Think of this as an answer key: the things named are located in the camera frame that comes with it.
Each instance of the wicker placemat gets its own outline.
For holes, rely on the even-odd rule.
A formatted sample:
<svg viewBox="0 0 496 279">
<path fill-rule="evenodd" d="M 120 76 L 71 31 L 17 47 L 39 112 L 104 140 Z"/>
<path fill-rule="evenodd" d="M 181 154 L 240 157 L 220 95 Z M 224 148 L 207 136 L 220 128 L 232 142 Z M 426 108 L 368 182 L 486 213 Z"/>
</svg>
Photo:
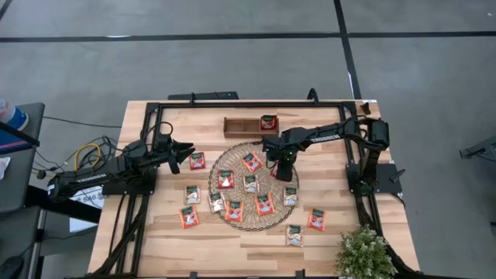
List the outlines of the wicker placemat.
<svg viewBox="0 0 496 279">
<path fill-rule="evenodd" d="M 250 171 L 243 164 L 243 158 L 250 152 L 254 152 L 262 161 L 263 167 L 254 172 L 258 176 L 260 183 L 260 193 L 270 193 L 274 203 L 275 213 L 259 216 L 255 206 L 254 193 L 246 193 L 244 190 L 243 179 L 246 175 L 251 175 Z M 293 206 L 284 205 L 284 186 L 299 188 L 298 174 L 293 168 L 293 179 L 291 182 L 283 182 L 275 179 L 270 175 L 271 169 L 267 168 L 265 152 L 262 151 L 262 145 L 253 145 L 252 143 L 241 143 L 229 148 L 214 163 L 210 176 L 208 178 L 208 191 L 210 194 L 217 193 L 219 185 L 219 171 L 233 171 L 235 188 L 221 190 L 226 197 L 226 201 L 244 202 L 243 221 L 232 222 L 225 220 L 226 211 L 217 212 L 219 217 L 232 227 L 248 231 L 257 231 L 269 229 L 283 222 L 293 211 Z"/>
</svg>

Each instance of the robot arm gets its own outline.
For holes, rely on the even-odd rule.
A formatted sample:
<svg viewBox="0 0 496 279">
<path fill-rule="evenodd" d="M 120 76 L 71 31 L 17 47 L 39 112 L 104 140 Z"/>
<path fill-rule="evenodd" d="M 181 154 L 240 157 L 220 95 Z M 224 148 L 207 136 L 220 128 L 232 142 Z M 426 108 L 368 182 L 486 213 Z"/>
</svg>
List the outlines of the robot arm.
<svg viewBox="0 0 496 279">
<path fill-rule="evenodd" d="M 150 176 L 150 168 L 168 162 L 172 173 L 179 174 L 178 164 L 195 151 L 192 147 L 193 143 L 179 143 L 164 134 L 158 135 L 153 151 L 147 150 L 144 140 L 136 141 L 100 166 L 57 174 L 49 181 L 48 197 L 52 202 L 62 202 L 94 186 L 102 186 L 104 195 L 124 195 L 129 189 L 134 194 L 144 193 L 143 182 Z"/>
<path fill-rule="evenodd" d="M 388 124 L 380 119 L 357 116 L 341 123 L 320 126 L 314 129 L 293 128 L 283 131 L 281 136 L 267 136 L 262 139 L 263 150 L 267 159 L 277 161 L 276 178 L 291 181 L 293 164 L 298 151 L 305 151 L 314 143 L 348 139 L 365 148 L 368 152 L 360 165 L 360 178 L 367 184 L 373 184 L 377 177 L 377 160 L 381 151 L 389 147 Z M 367 135 L 360 133 L 360 125 L 367 126 Z"/>
</svg>

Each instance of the wooden tabletop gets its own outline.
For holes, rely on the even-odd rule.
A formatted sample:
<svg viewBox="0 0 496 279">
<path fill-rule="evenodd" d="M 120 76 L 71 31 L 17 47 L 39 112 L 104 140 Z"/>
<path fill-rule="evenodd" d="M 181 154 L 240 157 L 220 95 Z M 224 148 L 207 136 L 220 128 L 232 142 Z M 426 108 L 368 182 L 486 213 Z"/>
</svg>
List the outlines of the wooden tabletop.
<svg viewBox="0 0 496 279">
<path fill-rule="evenodd" d="M 139 139 L 146 103 L 128 103 L 119 147 Z M 357 108 L 358 114 L 363 114 L 360 107 Z M 377 103 L 370 103 L 370 110 L 370 117 L 380 116 Z M 308 276 L 338 275 L 335 265 L 339 234 L 354 230 L 359 224 L 355 202 L 348 191 L 346 149 L 342 140 L 314 144 L 298 154 L 295 167 L 300 177 L 300 202 L 282 224 L 261 232 L 245 232 L 228 226 L 217 215 L 210 213 L 207 193 L 208 173 L 212 165 L 224 150 L 250 141 L 225 139 L 222 133 L 224 117 L 259 118 L 262 115 L 277 115 L 281 131 L 297 126 L 315 128 L 340 121 L 337 108 L 164 110 L 162 120 L 174 126 L 172 137 L 180 142 L 194 143 L 197 151 L 205 152 L 206 168 L 189 170 L 187 161 L 181 165 L 178 175 L 171 174 L 166 164 L 159 168 L 157 186 L 150 196 L 146 216 L 139 276 L 188 276 L 190 271 L 197 271 L 199 276 L 294 276 L 296 270 L 303 268 Z M 166 125 L 162 127 L 164 133 L 168 132 L 167 129 Z M 381 154 L 380 162 L 387 163 L 389 160 L 391 154 L 387 150 Z M 201 224 L 182 229 L 178 213 L 184 207 L 184 187 L 188 185 L 201 188 L 201 204 L 197 205 Z M 376 196 L 384 236 L 403 261 L 418 270 L 403 205 L 392 195 Z M 98 269 L 108 256 L 119 200 L 119 196 L 105 200 L 88 272 Z M 126 205 L 127 200 L 120 214 L 115 244 L 122 235 Z M 286 225 L 305 225 L 308 210 L 312 207 L 327 211 L 325 232 L 307 228 L 303 248 L 285 246 Z M 124 271 L 130 270 L 132 248 L 133 243 L 130 243 Z"/>
</svg>

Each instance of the green plant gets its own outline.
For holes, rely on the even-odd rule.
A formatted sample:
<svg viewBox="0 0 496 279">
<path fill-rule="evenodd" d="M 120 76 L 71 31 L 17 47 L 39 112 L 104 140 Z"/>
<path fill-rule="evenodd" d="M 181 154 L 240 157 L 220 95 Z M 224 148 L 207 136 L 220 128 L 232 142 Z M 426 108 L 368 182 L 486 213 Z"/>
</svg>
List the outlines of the green plant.
<svg viewBox="0 0 496 279">
<path fill-rule="evenodd" d="M 386 254 L 386 240 L 368 226 L 341 234 L 341 252 L 337 255 L 340 276 L 357 279 L 391 278 L 397 272 Z"/>
</svg>

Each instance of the small wooden box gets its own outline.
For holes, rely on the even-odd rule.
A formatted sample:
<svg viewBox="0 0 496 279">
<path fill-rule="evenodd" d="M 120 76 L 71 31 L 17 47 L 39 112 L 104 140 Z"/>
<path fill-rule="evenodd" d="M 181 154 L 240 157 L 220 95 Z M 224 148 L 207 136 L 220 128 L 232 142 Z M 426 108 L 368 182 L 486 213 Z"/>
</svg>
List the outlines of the small wooden box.
<svg viewBox="0 0 496 279">
<path fill-rule="evenodd" d="M 278 136 L 279 121 L 276 129 L 260 129 L 260 119 L 228 119 L 224 117 L 225 138 L 261 138 L 262 136 Z"/>
</svg>

